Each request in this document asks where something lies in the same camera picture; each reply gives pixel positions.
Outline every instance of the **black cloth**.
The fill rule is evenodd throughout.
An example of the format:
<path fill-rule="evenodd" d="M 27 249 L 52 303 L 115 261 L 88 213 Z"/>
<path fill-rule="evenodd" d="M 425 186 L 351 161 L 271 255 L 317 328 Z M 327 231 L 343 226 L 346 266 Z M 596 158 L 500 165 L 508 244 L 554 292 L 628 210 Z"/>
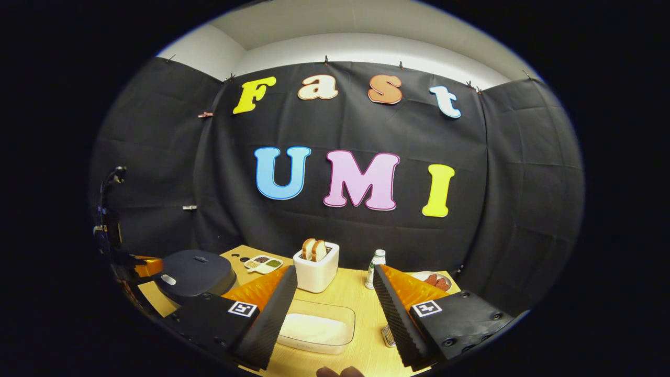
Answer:
<path fill-rule="evenodd" d="M 303 79 L 329 74 L 338 95 L 301 100 Z M 394 105 L 367 95 L 377 74 L 398 76 Z M 233 114 L 242 84 L 274 76 L 254 110 Z M 443 114 L 429 88 L 456 95 L 461 117 Z M 198 118 L 204 111 L 213 117 Z M 304 187 L 273 200 L 256 187 L 254 151 L 274 147 L 275 182 L 291 174 L 286 149 L 305 146 Z M 364 171 L 378 153 L 400 157 L 392 211 L 323 203 L 332 150 L 351 151 Z M 114 104 L 100 131 L 92 191 L 112 166 L 126 183 L 110 204 L 121 214 L 125 247 L 165 256 L 247 244 L 292 257 L 314 237 L 340 245 L 340 267 L 365 269 L 375 249 L 404 271 L 447 270 L 462 288 L 517 313 L 537 302 L 570 255 L 584 202 L 580 151 L 560 102 L 542 83 L 521 80 L 481 93 L 426 72 L 360 62 L 304 63 L 220 82 L 154 58 Z M 446 217 L 421 212 L 430 164 L 452 167 Z M 197 205 L 185 211 L 182 205 Z"/>

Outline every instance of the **ceiling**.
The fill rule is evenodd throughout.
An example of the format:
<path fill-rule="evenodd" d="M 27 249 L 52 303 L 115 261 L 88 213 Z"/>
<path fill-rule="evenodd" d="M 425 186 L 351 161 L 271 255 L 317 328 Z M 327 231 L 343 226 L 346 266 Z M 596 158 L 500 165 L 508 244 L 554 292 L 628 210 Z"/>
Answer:
<path fill-rule="evenodd" d="M 468 23 L 412 0 L 272 0 L 210 21 L 251 50 L 302 36 L 372 33 L 433 44 L 477 60 L 510 80 L 537 73 L 514 52 Z"/>

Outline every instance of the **white bottle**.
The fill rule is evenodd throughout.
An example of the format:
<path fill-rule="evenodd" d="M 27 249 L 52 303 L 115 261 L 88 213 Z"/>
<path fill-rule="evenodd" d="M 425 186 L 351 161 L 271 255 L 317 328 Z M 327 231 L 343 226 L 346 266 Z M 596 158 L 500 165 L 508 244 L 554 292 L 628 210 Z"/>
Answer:
<path fill-rule="evenodd" d="M 368 289 L 375 289 L 375 286 L 373 286 L 373 278 L 375 277 L 375 264 L 386 264 L 386 252 L 384 250 L 375 250 L 375 256 L 370 261 L 370 266 L 368 267 L 368 278 L 365 280 L 365 287 Z"/>

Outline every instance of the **white wall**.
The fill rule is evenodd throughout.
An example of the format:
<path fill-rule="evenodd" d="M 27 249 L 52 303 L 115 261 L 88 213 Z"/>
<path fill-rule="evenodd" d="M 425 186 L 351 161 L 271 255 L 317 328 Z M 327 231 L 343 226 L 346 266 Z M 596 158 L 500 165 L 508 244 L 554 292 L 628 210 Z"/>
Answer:
<path fill-rule="evenodd" d="M 382 34 L 335 33 L 305 36 L 267 44 L 247 51 L 234 73 L 297 64 L 322 62 L 372 62 L 429 72 L 473 86 L 490 88 L 509 82 L 501 73 L 461 54 L 417 40 Z"/>
<path fill-rule="evenodd" d="M 487 89 L 510 80 L 461 54 L 417 40 L 366 33 L 305 36 L 246 51 L 218 28 L 204 25 L 158 54 L 219 80 L 276 66 L 328 61 L 372 62 L 421 70 Z"/>
<path fill-rule="evenodd" d="M 211 25 L 203 25 L 176 40 L 157 56 L 180 62 L 223 81 L 235 73 L 235 65 L 246 50 Z"/>

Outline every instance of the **pink letter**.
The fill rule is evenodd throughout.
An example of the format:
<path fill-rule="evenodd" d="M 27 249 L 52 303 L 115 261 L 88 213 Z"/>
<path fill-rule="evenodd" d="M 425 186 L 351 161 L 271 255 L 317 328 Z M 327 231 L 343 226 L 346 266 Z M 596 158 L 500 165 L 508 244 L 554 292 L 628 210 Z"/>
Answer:
<path fill-rule="evenodd" d="M 324 198 L 324 204 L 330 207 L 344 207 L 346 199 L 342 193 L 344 185 L 349 192 L 354 207 L 358 207 L 365 194 L 372 188 L 370 199 L 365 207 L 377 211 L 390 211 L 395 208 L 393 201 L 393 173 L 400 157 L 390 153 L 377 154 L 365 174 L 348 150 L 334 150 L 328 152 L 326 158 L 332 163 L 330 178 L 330 194 Z"/>

